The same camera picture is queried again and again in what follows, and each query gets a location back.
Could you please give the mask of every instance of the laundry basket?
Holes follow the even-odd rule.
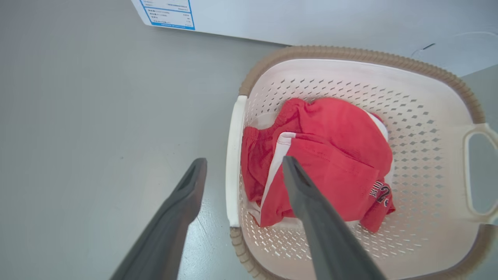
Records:
[[[236,254],[259,280],[315,279],[304,229],[260,228],[247,211],[240,173],[246,126],[274,119],[291,98],[333,97],[382,118],[394,155],[396,211],[377,233],[350,229],[388,279],[452,279],[472,271],[497,234],[472,206],[468,141],[484,134],[498,147],[471,90],[426,63],[351,48],[289,47],[263,59],[240,88],[230,124],[226,199]]]

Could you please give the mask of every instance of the perforated basket wall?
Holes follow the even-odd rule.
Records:
[[[351,231],[389,278],[470,271],[484,256],[483,250],[472,253],[483,233],[468,209],[462,150],[474,122],[484,122],[479,103],[458,78],[439,68],[344,50],[294,47],[259,63],[241,88],[241,94],[249,96],[244,127],[274,119],[291,98],[339,98],[379,115],[389,130],[394,155],[391,187],[397,211],[375,234],[355,222],[349,224]],[[447,81],[424,71],[447,76]],[[243,187],[241,179],[240,230],[251,254],[244,259],[248,270],[261,279],[314,278],[304,230],[260,228],[245,208]],[[491,228],[483,240],[493,234]],[[233,236],[239,238],[238,229],[233,229]],[[476,256],[466,265],[455,266],[472,254]]]

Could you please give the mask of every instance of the printed number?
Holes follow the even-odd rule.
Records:
[[[391,193],[391,190],[389,189],[388,186],[383,186],[382,188],[380,188],[380,191],[382,191],[383,193],[377,199],[378,203],[382,203],[382,201],[384,200],[384,198]]]

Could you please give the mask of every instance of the basket rim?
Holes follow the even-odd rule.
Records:
[[[481,104],[462,79],[442,68],[425,62],[385,52],[346,47],[292,46],[273,52],[260,60],[247,74],[239,95],[249,97],[258,79],[274,65],[293,59],[334,59],[365,62],[393,67],[436,79],[448,85],[464,102],[474,124],[483,124],[486,117]]]

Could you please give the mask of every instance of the blue label border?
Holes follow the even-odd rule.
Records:
[[[168,11],[175,11],[175,12],[181,12],[181,13],[189,13],[190,18],[192,19],[192,27],[190,26],[184,26],[184,25],[176,25],[176,24],[168,24],[168,23],[160,23],[160,22],[152,22],[150,20],[149,14],[147,13],[147,10],[145,6],[143,5],[142,0],[140,0],[140,4],[142,5],[143,11],[145,11],[145,14],[147,15],[147,18],[150,21],[150,24],[155,25],[155,26],[163,26],[163,27],[172,27],[172,28],[178,28],[178,29],[187,29],[187,30],[195,30],[195,23],[194,23],[194,16],[192,15],[192,8],[190,6],[190,0],[188,0],[188,8],[190,12],[185,12],[185,11],[179,11],[179,10],[170,10],[170,9],[163,9],[163,8],[155,8],[155,7],[147,7],[150,9],[159,9],[159,10],[168,10]]]

